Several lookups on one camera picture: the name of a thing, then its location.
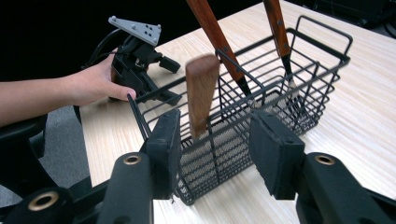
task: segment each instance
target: dark background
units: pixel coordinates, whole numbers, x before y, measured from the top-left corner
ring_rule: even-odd
[[[260,2],[208,0],[218,20]],[[0,81],[79,71],[100,41],[116,29],[107,21],[113,15],[160,24],[160,45],[200,27],[186,1],[0,1]],[[120,44],[117,41],[108,44],[110,50]]]

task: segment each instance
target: screw hole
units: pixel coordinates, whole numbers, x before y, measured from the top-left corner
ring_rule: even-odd
[[[139,156],[130,156],[130,157],[125,158],[123,161],[127,165],[135,165],[135,164],[138,164],[141,160],[142,160],[142,158]]]
[[[323,155],[319,155],[315,157],[315,160],[317,160],[318,162],[325,164],[325,165],[334,165],[335,161],[327,156],[323,156]]]
[[[35,197],[28,205],[31,211],[41,211],[56,203],[59,199],[59,194],[56,191],[42,193]]]

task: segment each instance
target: black cable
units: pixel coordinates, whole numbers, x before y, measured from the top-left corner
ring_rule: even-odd
[[[100,43],[99,45],[96,47],[95,51],[93,52],[93,54],[91,55],[91,58],[88,60],[88,62],[85,64],[85,66],[82,67],[82,69],[85,69],[87,67],[90,67],[94,64],[94,62],[100,58],[100,57],[104,57],[104,54],[101,54],[98,56],[99,52],[102,50],[102,48],[105,46],[105,44],[107,44],[108,41],[110,41],[114,36],[120,34],[122,32],[121,29],[116,29],[114,31],[112,31],[110,34],[108,34]]]

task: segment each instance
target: knife handle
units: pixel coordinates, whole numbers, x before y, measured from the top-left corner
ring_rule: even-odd
[[[224,33],[221,31],[219,23],[213,14],[210,5],[206,0],[187,0],[187,3],[192,10],[195,18],[198,20],[199,24],[205,31],[207,37],[209,38],[212,46],[215,49],[220,49],[223,51],[231,60],[238,63],[236,57],[225,38]],[[247,81],[245,79],[245,74],[237,69],[237,67],[227,59],[224,59],[220,55],[221,61],[227,68],[233,80],[242,89],[245,95],[250,94],[250,89],[248,88]]]
[[[283,21],[282,10],[280,9],[279,0],[262,0],[268,21],[270,22],[271,31],[275,40],[276,50],[279,57],[290,54],[288,36],[286,35],[285,22]]]
[[[206,131],[206,120],[219,77],[219,59],[203,55],[186,64],[187,100],[192,139]]]

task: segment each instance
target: light wood surface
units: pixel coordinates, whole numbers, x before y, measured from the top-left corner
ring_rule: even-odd
[[[367,189],[396,200],[396,40],[372,33],[316,12],[281,1],[286,27],[294,27],[300,15],[322,21],[353,36],[351,62],[339,72],[324,115],[313,130],[301,136],[305,152],[320,151],[340,159]],[[238,50],[271,30],[263,4],[219,21],[232,49]],[[337,48],[341,39],[322,35]],[[202,29],[156,48],[181,64],[177,74],[152,65],[149,75],[159,86],[185,75],[187,61],[214,49]],[[82,127],[92,183],[109,179],[114,161],[138,151],[143,138],[128,103],[103,99],[81,108]],[[191,206],[155,201],[155,223],[299,223],[295,202],[272,198],[254,165],[213,189]]]

